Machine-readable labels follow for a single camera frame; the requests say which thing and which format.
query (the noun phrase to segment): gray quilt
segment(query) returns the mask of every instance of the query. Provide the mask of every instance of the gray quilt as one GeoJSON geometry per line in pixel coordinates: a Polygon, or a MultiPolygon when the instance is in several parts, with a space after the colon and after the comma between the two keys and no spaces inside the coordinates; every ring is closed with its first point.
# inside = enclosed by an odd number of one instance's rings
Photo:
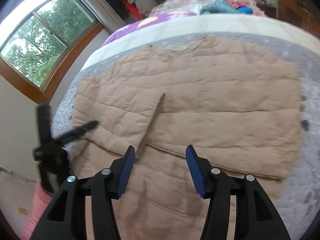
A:
{"type": "MultiPolygon", "coordinates": [[[[301,133],[302,145],[291,176],[275,206],[281,215],[292,240],[298,240],[320,209],[320,55],[293,43],[273,37],[243,33],[207,33],[229,39],[255,43],[273,52],[278,58],[296,62],[299,66],[304,111],[301,133]]],[[[151,45],[165,45],[204,36],[203,34],[172,37],[151,45]]],[[[52,134],[58,136],[71,129],[71,112],[77,83],[80,79],[103,73],[116,58],[134,50],[124,51],[81,71],[74,79],[53,119],[52,134]]],[[[72,156],[73,144],[67,147],[72,156]]]]}

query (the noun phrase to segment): window frame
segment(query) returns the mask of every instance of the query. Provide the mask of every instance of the window frame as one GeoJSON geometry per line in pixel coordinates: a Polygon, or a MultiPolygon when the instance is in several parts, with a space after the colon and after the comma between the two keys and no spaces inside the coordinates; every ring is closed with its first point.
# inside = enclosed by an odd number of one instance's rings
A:
{"type": "Polygon", "coordinates": [[[37,14],[37,11],[52,0],[46,0],[34,10],[32,10],[22,21],[13,29],[4,43],[0,46],[0,52],[7,45],[8,41],[14,34],[29,20],[36,17],[37,20],[58,39],[65,47],[65,51],[58,60],[53,64],[46,77],[38,87],[23,74],[21,74],[14,66],[12,66],[0,53],[0,75],[3,76],[11,85],[23,93],[34,102],[49,103],[58,88],[64,75],[67,73],[73,62],[84,50],[84,48],[104,29],[104,26],[96,19],[92,12],[84,5],[81,0],[76,0],[84,10],[94,19],[94,21],[71,43],[66,43],[55,31],[37,14]]]}

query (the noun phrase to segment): window pane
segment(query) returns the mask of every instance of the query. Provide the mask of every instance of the window pane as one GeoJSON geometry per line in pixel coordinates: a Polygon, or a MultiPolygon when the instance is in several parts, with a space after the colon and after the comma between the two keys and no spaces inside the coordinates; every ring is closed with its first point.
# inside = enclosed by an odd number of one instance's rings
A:
{"type": "Polygon", "coordinates": [[[65,46],[32,16],[9,40],[1,54],[40,87],[64,50],[65,46]]]}
{"type": "Polygon", "coordinates": [[[94,22],[76,0],[52,0],[37,13],[68,44],[94,22]]]}
{"type": "Polygon", "coordinates": [[[32,10],[47,0],[24,0],[0,24],[0,46],[32,10]]]}

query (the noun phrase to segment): yellow sticky note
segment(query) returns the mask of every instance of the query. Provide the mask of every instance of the yellow sticky note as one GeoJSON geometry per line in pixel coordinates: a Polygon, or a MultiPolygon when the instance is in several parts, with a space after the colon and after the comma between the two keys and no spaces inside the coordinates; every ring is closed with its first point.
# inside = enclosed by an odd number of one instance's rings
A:
{"type": "Polygon", "coordinates": [[[28,211],[25,208],[18,207],[18,212],[22,215],[28,215],[28,211]]]}

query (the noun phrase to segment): blue gripper pad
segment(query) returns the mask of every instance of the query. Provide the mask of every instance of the blue gripper pad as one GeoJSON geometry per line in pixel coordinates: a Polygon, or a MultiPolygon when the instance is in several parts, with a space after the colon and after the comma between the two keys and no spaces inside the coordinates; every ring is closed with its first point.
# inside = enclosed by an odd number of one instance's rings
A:
{"type": "Polygon", "coordinates": [[[132,146],[129,147],[128,151],[124,155],[124,164],[122,166],[122,170],[119,174],[118,178],[118,189],[116,194],[118,195],[119,198],[121,198],[122,194],[125,192],[127,189],[127,185],[129,182],[130,174],[134,165],[134,158],[135,158],[135,153],[134,153],[134,148],[132,146]]]}
{"type": "Polygon", "coordinates": [[[189,145],[186,149],[186,159],[189,167],[189,171],[191,173],[191,177],[193,180],[193,184],[195,185],[196,192],[203,198],[205,195],[205,187],[204,187],[204,176],[200,170],[198,164],[198,156],[191,145],[189,145]]]}

